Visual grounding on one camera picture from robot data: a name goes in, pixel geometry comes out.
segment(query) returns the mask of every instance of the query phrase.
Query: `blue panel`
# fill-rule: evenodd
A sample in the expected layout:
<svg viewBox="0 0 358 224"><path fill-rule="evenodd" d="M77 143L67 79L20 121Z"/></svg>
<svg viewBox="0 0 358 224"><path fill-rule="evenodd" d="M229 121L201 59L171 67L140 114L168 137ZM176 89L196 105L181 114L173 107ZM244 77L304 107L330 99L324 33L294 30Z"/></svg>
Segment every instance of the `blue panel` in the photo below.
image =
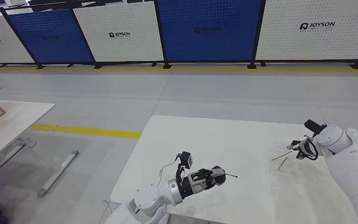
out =
<svg viewBox="0 0 358 224"><path fill-rule="evenodd" d="M261 0L159 0L168 60L250 60Z"/></svg>
<svg viewBox="0 0 358 224"><path fill-rule="evenodd" d="M70 10L9 15L40 63L92 62Z"/></svg>

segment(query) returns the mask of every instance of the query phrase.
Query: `white desk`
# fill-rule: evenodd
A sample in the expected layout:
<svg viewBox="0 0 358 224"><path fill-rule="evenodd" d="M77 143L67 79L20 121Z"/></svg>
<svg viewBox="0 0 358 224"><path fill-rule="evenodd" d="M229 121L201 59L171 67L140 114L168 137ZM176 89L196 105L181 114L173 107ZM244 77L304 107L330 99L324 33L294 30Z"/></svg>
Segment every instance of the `white desk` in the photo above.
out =
<svg viewBox="0 0 358 224"><path fill-rule="evenodd" d="M124 203L145 184L157 183L159 169L177 153L192 153L194 172L221 166L225 184L186 198L169 214L221 223L357 223L345 196L330 177L323 158L297 160L287 152L292 140L310 134L303 125L153 116L136 144L111 200ZM165 168L161 183L175 177Z"/></svg>
<svg viewBox="0 0 358 224"><path fill-rule="evenodd" d="M23 132L47 114L47 112L55 106L54 104L0 100L0 106L6 111L6 113L0 117L0 166L5 164L16 152L28 144L30 151L35 156L44 160L55 170L55 174L37 193L39 197L43 197L68 164L78 154L78 151L73 151L62 165L58 165L50 158L46 158L44 155L40 155L32 150L37 142L23 137ZM9 151L8 154L4 155L3 151L17 139L23 141Z"/></svg>

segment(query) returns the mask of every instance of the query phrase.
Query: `wall partition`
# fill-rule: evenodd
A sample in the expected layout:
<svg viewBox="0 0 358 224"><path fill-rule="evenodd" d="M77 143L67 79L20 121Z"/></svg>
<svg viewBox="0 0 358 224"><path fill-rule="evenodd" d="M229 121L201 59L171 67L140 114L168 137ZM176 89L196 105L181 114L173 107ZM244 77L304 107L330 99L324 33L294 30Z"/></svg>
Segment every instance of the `wall partition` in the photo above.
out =
<svg viewBox="0 0 358 224"><path fill-rule="evenodd" d="M34 63L3 16L0 16L0 63Z"/></svg>
<svg viewBox="0 0 358 224"><path fill-rule="evenodd" d="M8 15L39 63L92 63L70 10Z"/></svg>
<svg viewBox="0 0 358 224"><path fill-rule="evenodd" d="M97 62L163 61L154 2L74 9Z"/></svg>
<svg viewBox="0 0 358 224"><path fill-rule="evenodd" d="M169 61L249 61L261 0L159 0Z"/></svg>
<svg viewBox="0 0 358 224"><path fill-rule="evenodd" d="M358 58L357 0L266 0L256 60Z"/></svg>

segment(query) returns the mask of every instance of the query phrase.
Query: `floor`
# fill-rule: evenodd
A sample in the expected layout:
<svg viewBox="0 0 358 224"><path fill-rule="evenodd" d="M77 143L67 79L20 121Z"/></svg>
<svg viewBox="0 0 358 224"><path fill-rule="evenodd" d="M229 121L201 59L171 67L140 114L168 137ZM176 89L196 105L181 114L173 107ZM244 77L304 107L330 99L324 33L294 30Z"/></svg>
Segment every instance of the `floor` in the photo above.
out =
<svg viewBox="0 0 358 224"><path fill-rule="evenodd" d="M131 132L142 132L152 115L295 124L312 119L358 127L358 76L346 64L268 65L255 73L221 71L244 65L174 65L165 71L143 66L139 68L146 71L122 72L51 68L1 68L0 99L55 103L42 124ZM103 200L109 200L136 140L35 130L27 134L38 141L35 150L58 162L72 150L80 153L43 198L36 193L53 172L25 148L0 169L0 204L11 223L104 223L110 209ZM170 224L177 223L207 222L172 217Z"/></svg>

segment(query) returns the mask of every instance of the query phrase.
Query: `table leg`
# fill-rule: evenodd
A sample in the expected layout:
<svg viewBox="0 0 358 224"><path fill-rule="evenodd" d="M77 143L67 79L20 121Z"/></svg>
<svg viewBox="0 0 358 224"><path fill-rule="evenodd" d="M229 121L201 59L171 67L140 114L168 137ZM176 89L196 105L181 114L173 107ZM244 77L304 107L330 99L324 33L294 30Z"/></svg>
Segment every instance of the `table leg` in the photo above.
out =
<svg viewBox="0 0 358 224"><path fill-rule="evenodd" d="M0 167L5 164L13 155L16 154L20 149L22 149L26 144L19 143L15 148L13 148L6 156L0 152Z"/></svg>
<svg viewBox="0 0 358 224"><path fill-rule="evenodd" d="M42 198L47 191L50 189L50 187L54 184L54 182L57 180L58 177L62 174L62 172L66 169L66 167L71 163L73 158L78 154L77 150L73 150L71 154L65 159L65 161L62 163L62 165L55 162L52 158L48 157L45 154L37 153L33 148L37 145L37 142L32 140L31 138L27 137L25 134L22 135L21 139L25 139L23 141L27 142L29 145L29 150L32 152L32 154L44 161L48 166L50 166L55 173L50 177L50 179L46 182L46 184L37 192L37 196L39 198Z"/></svg>
<svg viewBox="0 0 358 224"><path fill-rule="evenodd" d="M65 159L65 161L61 165L60 170L54 173L54 175L52 175L52 177L50 177L50 179L46 182L46 184L38 191L37 196L39 198L42 198L47 193L49 188L54 184L57 178L62 174L62 172L66 169L66 167L71 163L71 161L77 154L78 154L77 150L73 150L71 152L71 154Z"/></svg>

